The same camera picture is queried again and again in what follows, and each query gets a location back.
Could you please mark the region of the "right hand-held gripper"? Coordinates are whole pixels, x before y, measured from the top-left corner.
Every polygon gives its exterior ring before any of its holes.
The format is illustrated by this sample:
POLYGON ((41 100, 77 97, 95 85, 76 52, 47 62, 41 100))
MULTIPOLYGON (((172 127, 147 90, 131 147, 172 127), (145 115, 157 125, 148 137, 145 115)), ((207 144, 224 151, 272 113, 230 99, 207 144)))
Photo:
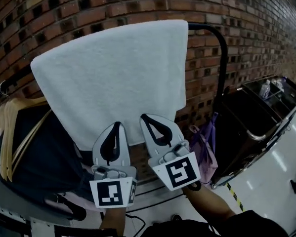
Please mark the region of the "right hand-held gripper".
POLYGON ((171 191, 200 180, 194 152, 178 125, 162 116, 142 114, 140 128, 150 155, 149 166, 171 191))

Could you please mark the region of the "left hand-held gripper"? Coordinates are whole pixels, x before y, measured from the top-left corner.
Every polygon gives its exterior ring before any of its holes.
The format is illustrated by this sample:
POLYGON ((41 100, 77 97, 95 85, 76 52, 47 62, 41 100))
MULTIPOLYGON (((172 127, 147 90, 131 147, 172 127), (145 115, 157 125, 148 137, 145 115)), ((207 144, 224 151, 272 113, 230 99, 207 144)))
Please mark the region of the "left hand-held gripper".
POLYGON ((137 170, 130 166, 126 130, 121 122, 111 124, 100 134, 93 145, 92 158, 94 180, 89 183, 95 206, 132 206, 137 188, 137 170))

